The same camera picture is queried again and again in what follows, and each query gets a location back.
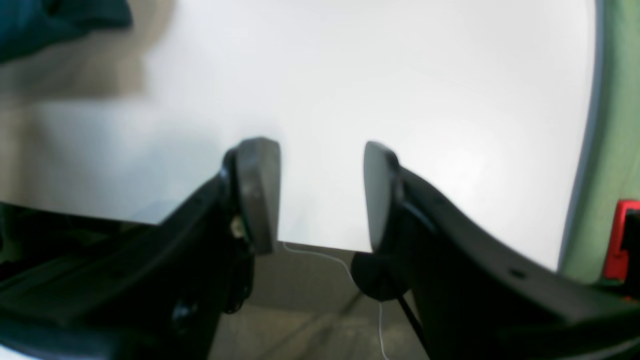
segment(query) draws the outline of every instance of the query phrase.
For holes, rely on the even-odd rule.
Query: white surface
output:
[[[19,354],[2,345],[0,345],[0,359],[2,360],[38,360],[35,357]]]
[[[368,140],[555,268],[590,0],[131,0],[133,32],[0,67],[0,200],[158,222],[240,139],[280,141],[280,239],[370,250]]]

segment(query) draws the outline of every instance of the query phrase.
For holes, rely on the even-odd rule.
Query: black mount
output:
[[[240,143],[161,225],[5,267],[0,345],[43,360],[206,359],[220,313],[251,293],[254,255],[273,248],[279,198],[278,144]]]
[[[562,278],[511,250],[379,143],[367,144],[364,173],[374,255],[355,256],[354,281],[378,300],[392,297],[398,277],[401,291],[405,284],[411,289],[422,324],[417,334],[430,359],[640,354],[636,303]],[[393,276],[380,276],[385,272]]]

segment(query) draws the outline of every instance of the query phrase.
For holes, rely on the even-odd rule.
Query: gray floor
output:
[[[349,264],[353,253],[323,252]],[[410,293],[406,295],[412,305]],[[383,304],[383,341],[391,360],[427,359],[396,301]],[[251,298],[223,315],[210,360],[383,359],[378,303],[361,294],[334,261],[287,252],[258,258]]]

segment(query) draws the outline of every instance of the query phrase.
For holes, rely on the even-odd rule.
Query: hole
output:
[[[524,280],[527,278],[527,274],[525,274],[522,270],[511,268],[509,269],[509,274],[513,277],[517,277],[520,280]]]

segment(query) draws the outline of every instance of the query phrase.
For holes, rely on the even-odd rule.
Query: black round piece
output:
[[[409,287],[389,264],[386,256],[357,252],[351,261],[351,276],[368,297],[380,302],[395,300]]]

